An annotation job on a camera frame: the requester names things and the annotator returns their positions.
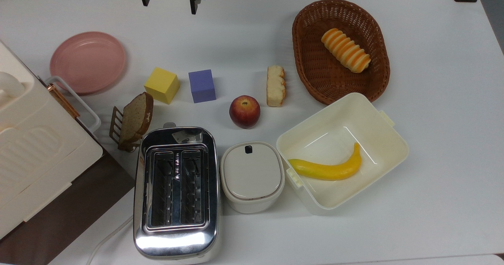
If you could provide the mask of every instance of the purple cube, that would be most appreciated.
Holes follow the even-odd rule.
[[[189,82],[194,103],[216,100],[212,70],[189,72]]]

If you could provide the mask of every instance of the yellow block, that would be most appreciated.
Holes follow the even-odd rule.
[[[165,104],[170,104],[171,100],[180,88],[177,75],[159,67],[154,71],[144,84],[145,91],[155,99]]]

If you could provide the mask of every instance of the white tray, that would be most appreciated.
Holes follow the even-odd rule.
[[[405,160],[408,144],[393,125],[365,96],[351,93],[278,138],[277,150],[283,159],[286,177],[310,213],[331,212]],[[362,165],[354,176],[344,180],[299,176],[288,163],[288,159],[304,159],[336,165],[350,157],[355,142],[361,146]]]

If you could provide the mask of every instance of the red apple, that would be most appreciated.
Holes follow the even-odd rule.
[[[229,116],[241,128],[251,128],[261,116],[261,107],[251,96],[239,96],[229,106]]]

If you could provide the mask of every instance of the table surface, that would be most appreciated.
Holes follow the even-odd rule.
[[[95,246],[109,233],[115,231],[128,219],[133,211],[133,190],[127,193],[101,218],[90,226],[49,265],[86,264]],[[143,257],[131,242],[132,222],[129,222],[115,236],[99,248],[91,264],[109,265],[159,265],[155,260]],[[495,255],[448,256],[443,258],[402,259],[359,263],[359,265],[504,265],[504,260]]]
[[[193,16],[189,0],[151,0],[148,7],[140,0],[0,0],[0,39],[42,77],[49,76],[54,50],[77,33],[107,32],[124,45],[128,67],[121,80],[83,99],[101,117],[97,138],[133,174],[135,154],[116,150],[108,138],[112,106],[122,109],[141,93],[156,66],[176,73],[181,88],[170,105],[155,102],[150,130],[169,121],[201,126],[215,137],[219,154],[245,141],[275,145],[322,109],[302,86],[292,53],[292,22],[314,1],[207,0]],[[409,157],[330,216],[311,215],[288,185],[262,213],[242,215],[225,204],[222,252],[211,263],[352,263],[504,251],[504,57],[481,3],[348,1],[367,10],[383,32],[391,78],[373,105],[396,123]],[[280,108],[266,105],[272,64],[286,71]],[[194,104],[187,73],[204,69],[212,69],[217,99]],[[250,130],[228,116],[230,102],[242,94],[261,104]],[[127,217],[118,215],[117,222]],[[115,244],[107,251],[111,259],[135,263],[121,258],[137,254],[131,235]]]

